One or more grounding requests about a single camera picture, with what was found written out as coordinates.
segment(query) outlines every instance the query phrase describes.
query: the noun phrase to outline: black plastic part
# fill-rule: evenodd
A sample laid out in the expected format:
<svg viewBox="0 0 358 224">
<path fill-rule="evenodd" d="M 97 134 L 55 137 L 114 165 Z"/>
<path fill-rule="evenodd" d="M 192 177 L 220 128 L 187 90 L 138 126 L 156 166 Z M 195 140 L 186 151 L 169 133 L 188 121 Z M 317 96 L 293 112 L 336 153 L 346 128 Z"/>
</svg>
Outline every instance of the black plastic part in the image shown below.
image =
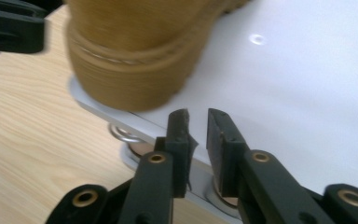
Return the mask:
<svg viewBox="0 0 358 224">
<path fill-rule="evenodd" d="M 190 164 L 197 142 L 188 131 L 189 115 L 186 109 L 172 112 L 168 119 L 165 151 L 173 157 L 173 197 L 184 198 L 190 174 Z"/>
<path fill-rule="evenodd" d="M 15 0 L 0 0 L 0 51 L 36 53 L 44 48 L 46 10 Z"/>
<path fill-rule="evenodd" d="M 247 151 L 240 169 L 267 223 L 334 223 L 272 154 Z"/>
<path fill-rule="evenodd" d="M 169 153 L 155 151 L 143 155 L 118 223 L 172 223 L 172 171 Z"/>
<path fill-rule="evenodd" d="M 322 205 L 336 223 L 358 224 L 358 188 L 330 185 L 325 189 Z"/>
<path fill-rule="evenodd" d="M 207 149 L 217 187 L 223 197 L 238 197 L 238 164 L 250 150 L 231 117 L 209 109 Z"/>
<path fill-rule="evenodd" d="M 107 194 L 107 202 L 100 215 L 98 224 L 116 224 L 121 215 L 121 208 L 126 200 L 132 179 L 112 189 Z"/>
<path fill-rule="evenodd" d="M 76 203 L 74 203 L 76 195 L 83 195 L 77 198 L 80 202 L 85 202 L 90 199 L 88 192 L 91 191 L 96 193 L 96 201 L 87 206 L 76 206 Z M 100 214 L 106 204 L 107 194 L 107 190 L 98 185 L 83 185 L 73 189 L 54 208 L 46 223 L 96 224 L 99 222 Z"/>
</svg>

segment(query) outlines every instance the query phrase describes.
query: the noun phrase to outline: wood grain surface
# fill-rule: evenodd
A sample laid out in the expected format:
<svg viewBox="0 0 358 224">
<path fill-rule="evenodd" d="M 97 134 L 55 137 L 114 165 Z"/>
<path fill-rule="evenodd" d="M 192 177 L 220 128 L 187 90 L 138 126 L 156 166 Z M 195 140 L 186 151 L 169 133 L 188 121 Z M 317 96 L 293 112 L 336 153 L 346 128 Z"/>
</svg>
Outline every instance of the wood grain surface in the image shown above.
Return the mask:
<svg viewBox="0 0 358 224">
<path fill-rule="evenodd" d="M 112 189 L 133 176 L 106 121 L 68 92 L 67 17 L 66 7 L 48 17 L 42 53 L 0 53 L 0 223 L 44 223 L 69 190 Z M 173 222 L 225 223 L 184 200 L 175 200 Z"/>
</svg>

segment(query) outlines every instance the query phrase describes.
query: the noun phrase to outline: boot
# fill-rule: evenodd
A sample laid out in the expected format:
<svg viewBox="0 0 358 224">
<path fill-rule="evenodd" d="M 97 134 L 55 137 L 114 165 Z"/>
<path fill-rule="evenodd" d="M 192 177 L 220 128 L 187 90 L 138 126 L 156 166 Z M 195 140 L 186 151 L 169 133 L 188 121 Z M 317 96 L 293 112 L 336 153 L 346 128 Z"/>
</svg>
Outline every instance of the boot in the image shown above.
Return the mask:
<svg viewBox="0 0 358 224">
<path fill-rule="evenodd" d="M 246 0 L 67 0 L 70 60 L 83 89 L 120 110 L 145 111 L 184 85 L 223 12 Z"/>
</svg>

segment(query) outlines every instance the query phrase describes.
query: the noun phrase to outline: boot welt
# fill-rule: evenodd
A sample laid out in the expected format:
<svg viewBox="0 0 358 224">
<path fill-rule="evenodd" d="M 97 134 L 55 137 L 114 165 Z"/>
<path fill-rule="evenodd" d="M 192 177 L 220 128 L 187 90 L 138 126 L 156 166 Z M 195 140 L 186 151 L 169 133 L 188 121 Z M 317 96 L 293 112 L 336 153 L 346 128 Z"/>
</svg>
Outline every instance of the boot welt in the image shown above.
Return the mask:
<svg viewBox="0 0 358 224">
<path fill-rule="evenodd" d="M 245 1 L 213 0 L 186 32 L 168 44 L 139 52 L 96 45 L 69 21 L 67 45 L 76 77 L 92 98 L 116 109 L 146 111 L 164 105 L 184 86 L 215 19 Z"/>
</svg>

